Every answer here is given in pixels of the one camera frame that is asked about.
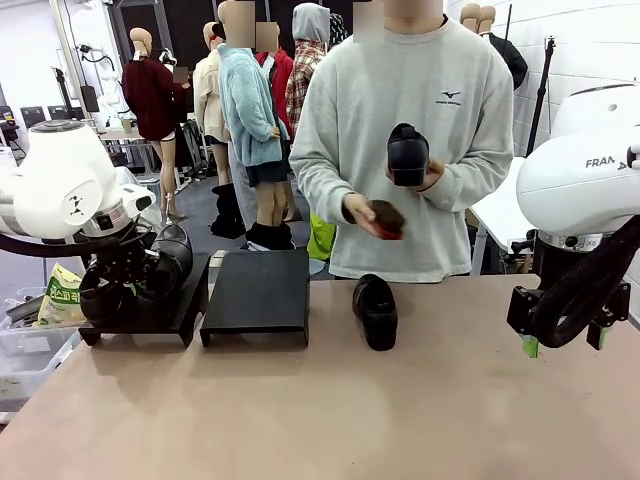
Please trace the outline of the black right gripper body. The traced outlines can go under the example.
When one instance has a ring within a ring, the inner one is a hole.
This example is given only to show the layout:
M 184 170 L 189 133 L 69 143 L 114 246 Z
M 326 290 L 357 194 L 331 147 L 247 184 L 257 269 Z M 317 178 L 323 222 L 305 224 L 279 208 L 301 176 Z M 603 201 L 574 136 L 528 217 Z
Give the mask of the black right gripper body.
M 592 251 L 563 250 L 555 246 L 537 247 L 537 276 L 540 279 L 537 292 L 540 296 L 560 290 L 561 296 L 577 294 L 583 281 L 574 272 Z

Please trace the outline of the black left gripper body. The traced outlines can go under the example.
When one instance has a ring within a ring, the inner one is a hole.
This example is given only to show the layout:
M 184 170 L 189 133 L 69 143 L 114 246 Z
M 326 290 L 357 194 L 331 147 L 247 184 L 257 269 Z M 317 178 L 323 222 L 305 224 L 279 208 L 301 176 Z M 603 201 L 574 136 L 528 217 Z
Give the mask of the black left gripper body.
M 136 283 L 143 278 L 153 229 L 129 227 L 112 239 L 116 240 L 113 248 L 91 255 L 83 281 L 95 286 L 102 282 Z

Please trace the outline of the person's left hand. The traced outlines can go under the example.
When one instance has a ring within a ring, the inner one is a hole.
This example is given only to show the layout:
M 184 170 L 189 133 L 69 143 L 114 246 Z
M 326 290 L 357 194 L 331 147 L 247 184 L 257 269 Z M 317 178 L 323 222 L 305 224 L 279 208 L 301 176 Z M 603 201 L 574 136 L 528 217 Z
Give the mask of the person's left hand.
M 444 171 L 445 165 L 442 162 L 431 160 L 428 167 L 424 170 L 423 182 L 417 186 L 406 186 L 406 189 L 422 193 L 436 184 L 444 174 Z

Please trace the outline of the person's right hand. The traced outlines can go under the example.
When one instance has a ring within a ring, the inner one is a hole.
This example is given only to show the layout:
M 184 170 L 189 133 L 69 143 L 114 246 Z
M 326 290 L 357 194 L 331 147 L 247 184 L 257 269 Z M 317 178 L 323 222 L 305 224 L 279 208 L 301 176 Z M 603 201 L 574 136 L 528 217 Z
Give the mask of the person's right hand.
M 343 206 L 356 224 L 372 236 L 378 236 L 376 213 L 365 196 L 359 193 L 348 193 L 343 198 Z

